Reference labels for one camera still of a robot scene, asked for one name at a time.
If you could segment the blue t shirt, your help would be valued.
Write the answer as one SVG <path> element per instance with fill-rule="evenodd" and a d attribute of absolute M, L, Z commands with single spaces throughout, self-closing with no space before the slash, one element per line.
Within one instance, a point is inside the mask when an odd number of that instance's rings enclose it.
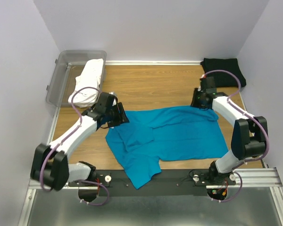
<path fill-rule="evenodd" d="M 106 142 L 135 189 L 161 172 L 160 160 L 221 158 L 228 151 L 213 110 L 175 106 L 125 114 L 129 122 L 109 129 Z"/>

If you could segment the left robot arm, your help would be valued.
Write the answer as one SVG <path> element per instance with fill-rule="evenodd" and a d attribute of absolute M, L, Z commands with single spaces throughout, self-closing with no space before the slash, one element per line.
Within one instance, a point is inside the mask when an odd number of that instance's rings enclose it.
<path fill-rule="evenodd" d="M 30 178 L 40 182 L 46 191 L 59 191 L 66 183 L 75 181 L 85 186 L 92 185 L 97 177 L 95 166 L 85 161 L 70 164 L 71 155 L 102 125 L 111 128 L 129 122 L 122 103 L 113 92 L 100 93 L 96 103 L 77 113 L 78 120 L 70 129 L 56 140 L 39 144 L 35 149 Z"/>

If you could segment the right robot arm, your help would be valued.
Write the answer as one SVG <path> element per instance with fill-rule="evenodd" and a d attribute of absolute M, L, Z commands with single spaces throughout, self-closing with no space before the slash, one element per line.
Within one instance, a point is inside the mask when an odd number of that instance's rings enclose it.
<path fill-rule="evenodd" d="M 215 88 L 195 88 L 191 106 L 214 110 L 233 126 L 230 150 L 213 161 L 208 172 L 204 174 L 207 185 L 217 185 L 228 179 L 234 169 L 250 161 L 261 160 L 267 155 L 268 129 L 267 120 L 263 116 L 248 113 Z"/>

